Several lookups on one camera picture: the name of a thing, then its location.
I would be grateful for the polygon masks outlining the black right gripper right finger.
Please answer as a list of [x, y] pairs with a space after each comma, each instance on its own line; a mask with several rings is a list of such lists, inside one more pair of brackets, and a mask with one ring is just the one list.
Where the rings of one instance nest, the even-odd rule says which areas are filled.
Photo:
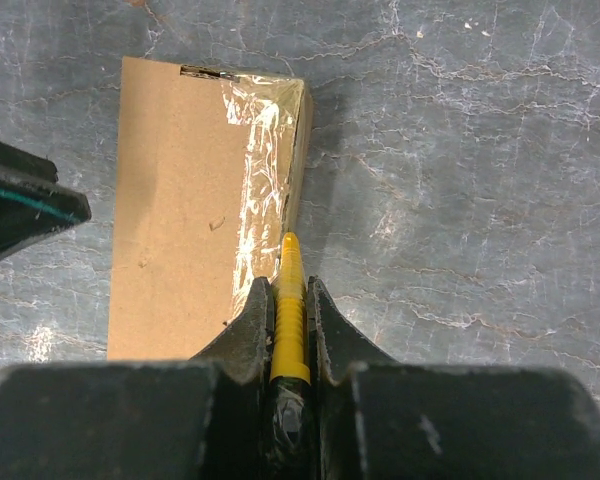
[[307, 314], [311, 366], [318, 382], [340, 383], [354, 363], [398, 364], [340, 312], [326, 284], [317, 276], [308, 280]]

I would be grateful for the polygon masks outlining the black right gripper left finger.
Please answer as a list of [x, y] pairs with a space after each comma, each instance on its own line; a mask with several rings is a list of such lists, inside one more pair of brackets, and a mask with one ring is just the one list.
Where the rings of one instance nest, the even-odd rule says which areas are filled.
[[258, 277], [237, 317], [192, 360], [219, 363], [241, 384], [263, 382], [269, 373], [271, 337], [272, 286], [266, 277]]

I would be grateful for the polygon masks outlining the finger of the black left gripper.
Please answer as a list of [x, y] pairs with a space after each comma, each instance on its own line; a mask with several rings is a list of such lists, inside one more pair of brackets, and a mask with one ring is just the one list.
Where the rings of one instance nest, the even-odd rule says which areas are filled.
[[52, 161], [0, 141], [0, 261], [90, 219], [87, 197], [58, 184]]

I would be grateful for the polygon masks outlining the yellow utility knife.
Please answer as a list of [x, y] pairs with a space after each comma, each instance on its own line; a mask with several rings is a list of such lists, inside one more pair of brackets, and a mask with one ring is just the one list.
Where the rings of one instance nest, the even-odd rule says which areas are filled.
[[262, 477], [306, 479], [312, 470], [311, 373], [306, 284], [297, 236], [283, 236], [274, 280], [275, 318], [262, 422]]

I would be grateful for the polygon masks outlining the brown cardboard express box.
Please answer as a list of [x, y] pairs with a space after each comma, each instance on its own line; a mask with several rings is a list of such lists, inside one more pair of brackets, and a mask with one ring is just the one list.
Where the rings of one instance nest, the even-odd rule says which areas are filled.
[[312, 118], [298, 77], [123, 60], [109, 360], [193, 356], [274, 277]]

